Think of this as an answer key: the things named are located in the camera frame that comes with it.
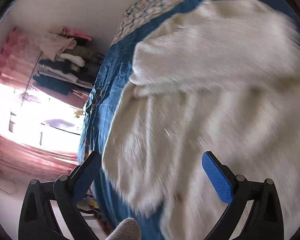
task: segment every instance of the blanket fold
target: blanket fold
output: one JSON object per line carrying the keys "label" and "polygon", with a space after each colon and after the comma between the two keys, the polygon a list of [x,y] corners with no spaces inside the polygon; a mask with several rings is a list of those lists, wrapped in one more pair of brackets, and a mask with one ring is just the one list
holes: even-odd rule
{"label": "blanket fold", "polygon": [[207,150],[234,174],[274,180],[286,239],[300,225],[299,41],[259,1],[206,0],[136,45],[102,167],[136,212],[164,204],[167,240],[204,239],[225,209],[201,166]]}

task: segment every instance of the white blanket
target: white blanket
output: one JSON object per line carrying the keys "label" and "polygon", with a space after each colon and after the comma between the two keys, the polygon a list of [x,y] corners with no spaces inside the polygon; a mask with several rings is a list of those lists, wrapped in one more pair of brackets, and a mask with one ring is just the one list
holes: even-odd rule
{"label": "white blanket", "polygon": [[259,1],[207,0],[136,45],[102,167],[136,212],[164,204],[167,240],[204,239],[226,207],[202,169],[207,150],[234,174],[272,178],[285,239],[297,230],[298,40],[290,19]]}

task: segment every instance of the dark blue garment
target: dark blue garment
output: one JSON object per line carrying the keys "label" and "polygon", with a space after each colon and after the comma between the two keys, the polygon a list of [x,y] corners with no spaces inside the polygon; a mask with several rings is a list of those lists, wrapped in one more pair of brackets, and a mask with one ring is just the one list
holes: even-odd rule
{"label": "dark blue garment", "polygon": [[[195,9],[202,0],[185,0],[173,10],[167,12],[149,23],[137,28],[118,43],[112,45],[103,61],[94,88],[87,103],[87,113],[84,120],[83,133],[80,141],[78,159],[83,161],[85,144],[90,149],[103,153],[114,111],[117,107],[122,89],[132,72],[131,63],[135,44],[143,40],[163,21],[176,13],[187,13]],[[285,0],[260,0],[289,16],[300,32],[300,20]],[[113,190],[102,169],[95,178],[94,195],[101,210],[116,226],[126,217],[134,217],[138,222],[143,240],[164,239],[159,228],[162,208],[146,219],[136,215],[120,196]]]}
{"label": "dark blue garment", "polygon": [[73,89],[76,89],[77,86],[69,82],[58,80],[52,77],[47,76],[33,76],[33,79],[39,83],[40,86],[53,90],[63,95],[72,93]]}

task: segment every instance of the pink curtain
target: pink curtain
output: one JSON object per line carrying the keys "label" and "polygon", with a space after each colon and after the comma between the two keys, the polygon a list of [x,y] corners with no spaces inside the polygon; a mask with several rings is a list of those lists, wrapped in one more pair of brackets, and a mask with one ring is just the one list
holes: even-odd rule
{"label": "pink curtain", "polygon": [[0,135],[0,171],[19,179],[55,180],[76,165],[75,153],[45,151]]}
{"label": "pink curtain", "polygon": [[[38,45],[38,37],[14,28],[0,51],[0,83],[26,90],[41,54]],[[0,171],[4,173],[50,181],[69,174],[76,165],[76,153],[46,151],[0,134]]]}
{"label": "pink curtain", "polygon": [[14,28],[0,51],[0,83],[25,90],[40,54],[38,37]]}

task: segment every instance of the clothing pile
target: clothing pile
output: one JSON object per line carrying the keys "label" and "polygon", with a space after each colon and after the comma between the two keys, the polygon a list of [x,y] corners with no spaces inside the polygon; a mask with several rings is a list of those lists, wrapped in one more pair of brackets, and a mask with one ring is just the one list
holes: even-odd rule
{"label": "clothing pile", "polygon": [[53,27],[41,37],[43,56],[35,68],[34,87],[83,108],[104,59],[89,48],[92,38],[76,29]]}

